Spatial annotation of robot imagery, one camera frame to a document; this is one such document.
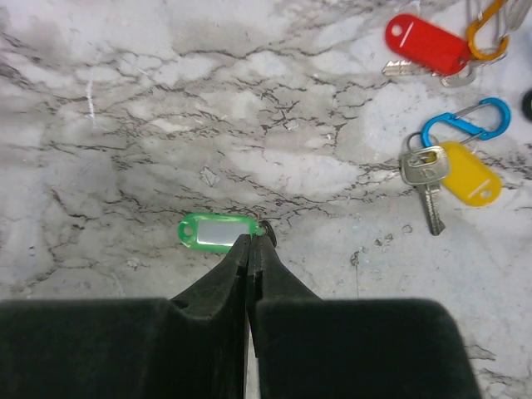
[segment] carabiner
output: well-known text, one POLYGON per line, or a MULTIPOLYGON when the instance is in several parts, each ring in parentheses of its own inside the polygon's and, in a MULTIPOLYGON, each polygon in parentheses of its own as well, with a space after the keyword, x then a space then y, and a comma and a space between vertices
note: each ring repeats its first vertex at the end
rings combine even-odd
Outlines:
POLYGON ((429 130, 431 129, 432 125, 437 122, 445 122, 451 126, 454 126, 460 129, 461 131, 464 131, 465 133, 471 135, 471 138, 489 140, 493 139, 498 135, 502 135, 506 131, 506 129, 508 129, 511 119, 512 116, 510 113, 510 108, 506 105, 504 101, 499 98, 488 97, 480 101, 478 105, 468 106, 467 108, 464 108, 463 110, 458 111, 455 114, 446 112, 445 114, 441 114, 430 119, 423 126, 423 129, 421 129, 421 143, 424 147, 432 146, 431 139, 429 137, 429 130), (465 116, 471 113, 472 111, 478 110, 479 108, 482 108, 484 106, 494 106, 500 113, 500 124, 494 131, 487 131, 483 127, 475 126, 472 123, 461 119, 462 116, 465 116))
POLYGON ((508 0, 494 0, 494 2, 481 14, 479 17, 471 23, 471 25, 465 31, 465 36, 467 37, 467 45, 471 50, 471 54, 478 60, 482 61, 491 61, 495 60, 497 57, 500 57, 506 52, 510 38, 508 34, 505 33, 500 37, 499 47, 497 51, 491 54, 484 54, 475 46, 475 35, 476 33, 492 18, 499 10, 508 2, 508 0))

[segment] yellow key tag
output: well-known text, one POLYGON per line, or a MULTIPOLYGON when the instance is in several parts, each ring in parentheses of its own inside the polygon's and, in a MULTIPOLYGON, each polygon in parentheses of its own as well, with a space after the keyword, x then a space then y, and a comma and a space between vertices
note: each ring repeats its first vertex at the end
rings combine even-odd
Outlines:
POLYGON ((502 181, 489 167, 467 148, 455 141, 439 144, 446 151, 451 172, 442 184, 462 202, 470 206, 484 206, 497 199, 502 181))

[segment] red key tag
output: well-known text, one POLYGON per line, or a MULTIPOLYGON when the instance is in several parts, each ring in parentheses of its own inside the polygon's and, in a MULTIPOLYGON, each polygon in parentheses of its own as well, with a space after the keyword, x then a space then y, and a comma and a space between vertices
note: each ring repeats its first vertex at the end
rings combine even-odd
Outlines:
POLYGON ((386 26, 392 51, 443 76, 460 72, 470 60, 467 41, 411 14, 399 14, 386 26))

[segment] table surface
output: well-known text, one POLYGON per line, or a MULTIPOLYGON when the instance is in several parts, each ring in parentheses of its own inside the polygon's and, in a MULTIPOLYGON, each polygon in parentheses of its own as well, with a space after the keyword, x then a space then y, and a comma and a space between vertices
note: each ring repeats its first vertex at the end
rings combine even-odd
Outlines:
MULTIPOLYGON (((532 397, 530 15, 504 60, 449 89, 384 77, 401 59, 384 27, 421 11, 463 36, 463 1, 4 3, 0 298, 171 297, 222 258, 179 243, 185 214, 259 212, 316 294, 433 298, 485 397, 532 397), (468 146, 504 189, 479 209, 443 189, 433 237, 399 174, 404 140, 489 96, 511 107, 510 128, 468 146)), ((498 123, 489 107, 468 118, 498 123)))

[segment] blue carabiner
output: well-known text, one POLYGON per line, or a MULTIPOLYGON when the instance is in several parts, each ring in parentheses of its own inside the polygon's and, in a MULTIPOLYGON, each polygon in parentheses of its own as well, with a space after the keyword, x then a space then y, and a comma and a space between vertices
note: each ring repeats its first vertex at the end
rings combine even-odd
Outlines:
POLYGON ((431 139, 429 137, 429 130, 437 122, 445 122, 451 126, 454 126, 461 131, 464 131, 465 133, 471 135, 472 137, 481 139, 481 140, 489 140, 493 139, 494 137, 498 135, 502 135, 506 129, 508 129, 508 126, 510 125, 510 121, 512 119, 510 108, 508 105, 502 101, 500 98, 496 97, 488 97, 482 100, 478 103, 476 106, 469 106, 462 111, 458 111, 455 114, 452 114, 450 112, 446 112, 445 114, 441 114, 439 116, 436 116, 432 119, 430 119, 424 126, 423 129, 421 129, 421 143, 424 147, 430 147, 432 146, 431 139), (497 129, 494 131, 487 131, 483 127, 475 126, 472 123, 468 121, 464 121, 461 119, 462 116, 465 116, 469 114, 470 112, 474 110, 478 110, 479 108, 482 108, 484 106, 494 106, 499 110, 500 113, 500 124, 497 129))

